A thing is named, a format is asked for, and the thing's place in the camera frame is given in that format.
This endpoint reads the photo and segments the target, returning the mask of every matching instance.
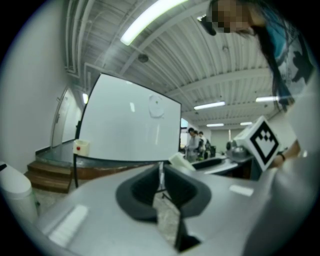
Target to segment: sticker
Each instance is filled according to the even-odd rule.
[[[279,146],[276,136],[265,121],[263,121],[257,131],[252,135],[250,141],[258,152],[264,165],[269,162]]]
[[[231,185],[229,190],[247,197],[251,197],[251,195],[254,193],[253,188],[239,185]]]

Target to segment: wall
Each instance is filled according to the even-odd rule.
[[[76,102],[75,96],[70,89],[66,91],[65,97],[68,97],[70,105],[65,119],[62,142],[70,141],[75,138],[77,129],[76,125],[81,119],[82,114],[82,111],[80,110]]]
[[[216,152],[225,152],[226,145],[229,141],[229,130],[212,130],[211,131],[211,145],[216,146]]]
[[[231,130],[231,140],[236,137],[239,133],[241,133],[244,129],[232,129]]]
[[[57,97],[68,85],[62,51],[64,1],[46,2],[19,32],[1,67],[0,160],[24,173],[50,145]]]
[[[291,128],[283,112],[278,113],[273,118],[269,119],[268,122],[281,143],[280,150],[287,147],[289,148],[297,139],[295,132]]]
[[[199,132],[203,132],[204,137],[211,142],[211,129],[209,128],[200,128]]]

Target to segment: desk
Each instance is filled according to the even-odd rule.
[[[195,164],[199,164],[199,163],[205,163],[208,162],[210,160],[214,160],[214,159],[221,159],[222,162],[216,165],[212,165],[212,166],[208,166],[208,167],[204,167],[204,168],[198,168],[196,170],[197,173],[202,173],[202,174],[219,174],[219,175],[224,175],[226,173],[229,173],[235,169],[241,168],[243,167],[243,173],[238,176],[236,175],[236,178],[245,178],[245,179],[249,179],[250,177],[250,168],[248,168],[246,166],[246,164],[250,164],[251,166],[251,162],[254,159],[253,155],[248,155],[245,158],[240,158],[240,157],[234,157],[234,156],[218,156],[218,157],[213,157],[213,158],[209,158],[206,159],[204,161],[198,161],[193,163],[192,165]]]
[[[222,173],[232,171],[238,166],[239,164],[232,162],[229,158],[225,158],[225,159],[222,159],[222,163],[199,169],[196,172],[202,173],[202,174],[217,174],[217,173],[222,174]]]

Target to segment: door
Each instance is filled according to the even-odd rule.
[[[70,106],[70,92],[68,89],[64,94],[64,97],[62,98],[59,111],[55,117],[51,147],[56,147],[62,144],[62,137],[64,134],[65,123],[66,123],[69,106]]]

